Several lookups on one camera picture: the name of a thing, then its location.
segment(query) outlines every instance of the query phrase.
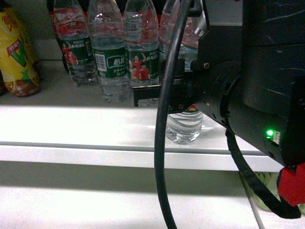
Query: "water bottle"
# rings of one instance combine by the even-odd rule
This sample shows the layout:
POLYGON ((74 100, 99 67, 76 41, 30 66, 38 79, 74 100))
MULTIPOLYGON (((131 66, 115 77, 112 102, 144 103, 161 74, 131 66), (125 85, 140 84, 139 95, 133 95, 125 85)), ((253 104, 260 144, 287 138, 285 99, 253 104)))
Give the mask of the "water bottle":
POLYGON ((123 21, 113 0, 91 0, 88 10, 98 82, 108 102, 121 102, 130 95, 125 63, 123 21))
MULTIPOLYGON (((128 0, 124 12, 125 56, 130 87, 159 83, 158 19, 151 0, 128 0)), ((150 106, 155 100, 140 100, 150 106)))
MULTIPOLYGON (((162 73, 162 69, 165 67, 166 56, 177 20, 179 7, 179 0, 167 0, 163 8, 159 32, 159 70, 162 73)), ((192 60, 197 58, 198 40, 200 37, 194 33, 195 30, 196 28, 193 26, 193 19, 190 17, 187 18, 178 55, 174 84, 181 83, 182 73, 179 73, 181 71, 179 70, 181 65, 184 65, 183 71, 190 71, 192 60)), ((203 118, 207 119, 207 116, 200 112, 195 105, 191 105, 185 112, 169 114, 166 126, 167 138, 177 144, 190 143, 201 133, 202 128, 204 128, 205 131, 212 129, 210 126, 206 128, 203 126, 203 118)))
POLYGON ((54 23, 69 75, 77 86, 97 82, 87 20, 77 0, 55 0, 54 23))
POLYGON ((202 123, 203 113, 191 105, 186 112, 167 116, 166 136, 177 144, 188 144, 199 136, 202 123))

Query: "white surface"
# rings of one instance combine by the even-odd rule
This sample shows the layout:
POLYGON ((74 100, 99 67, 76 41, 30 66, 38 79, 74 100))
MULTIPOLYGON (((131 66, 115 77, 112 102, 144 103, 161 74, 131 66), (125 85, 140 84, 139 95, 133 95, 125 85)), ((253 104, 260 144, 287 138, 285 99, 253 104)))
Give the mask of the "white surface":
POLYGON ((272 212, 257 207, 257 212, 263 223, 264 229, 304 229, 305 216, 300 219, 282 219, 272 212))
MULTIPOLYGON (((103 101, 98 86, 77 88, 62 63, 44 62, 41 92, 28 98, 0 97, 0 160, 152 167, 156 106, 103 101)), ((189 145, 166 140, 166 167, 237 170, 224 128, 202 132, 189 145)), ((282 167, 245 141, 239 146, 256 171, 282 167)))
MULTIPOLYGON (((166 228, 153 169, 2 162, 1 171, 1 229, 166 228)), ((179 229, 258 229, 237 172, 166 178, 179 229)))

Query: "red part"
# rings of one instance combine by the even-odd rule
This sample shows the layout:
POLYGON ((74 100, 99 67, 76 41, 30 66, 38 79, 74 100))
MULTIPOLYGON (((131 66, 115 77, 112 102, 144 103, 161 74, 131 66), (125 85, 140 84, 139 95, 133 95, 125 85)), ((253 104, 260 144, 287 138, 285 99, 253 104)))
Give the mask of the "red part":
POLYGON ((305 163, 299 164, 295 173, 282 170, 278 194, 293 207, 305 203, 305 163))

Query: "black cable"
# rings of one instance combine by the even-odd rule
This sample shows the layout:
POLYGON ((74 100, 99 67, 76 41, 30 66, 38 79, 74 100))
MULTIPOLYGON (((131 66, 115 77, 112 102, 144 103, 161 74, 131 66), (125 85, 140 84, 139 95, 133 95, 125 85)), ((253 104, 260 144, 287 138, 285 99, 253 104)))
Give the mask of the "black cable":
POLYGON ((284 199, 279 201, 270 190, 261 182, 255 175, 253 170, 249 167, 244 159, 238 145, 234 133, 227 129, 225 132, 229 151, 232 158, 237 165, 238 170, 244 176, 246 182, 253 190, 253 192, 270 208, 272 212, 284 219, 298 219, 301 217, 301 212, 298 206, 292 207, 284 199))
POLYGON ((165 130, 170 97, 174 81, 180 45, 192 0, 182 0, 177 21, 173 30, 169 52, 166 60, 164 80, 158 104, 155 139, 154 139, 154 169, 160 207, 168 229, 177 229, 168 201, 164 176, 165 130))

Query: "black cylindrical housing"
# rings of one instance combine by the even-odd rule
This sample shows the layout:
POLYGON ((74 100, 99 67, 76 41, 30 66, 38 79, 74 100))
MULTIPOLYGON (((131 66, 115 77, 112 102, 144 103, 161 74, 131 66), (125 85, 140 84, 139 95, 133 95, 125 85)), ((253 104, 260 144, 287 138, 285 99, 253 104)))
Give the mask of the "black cylindrical housing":
POLYGON ((243 102, 289 116, 292 84, 305 72, 305 1, 244 0, 243 102))

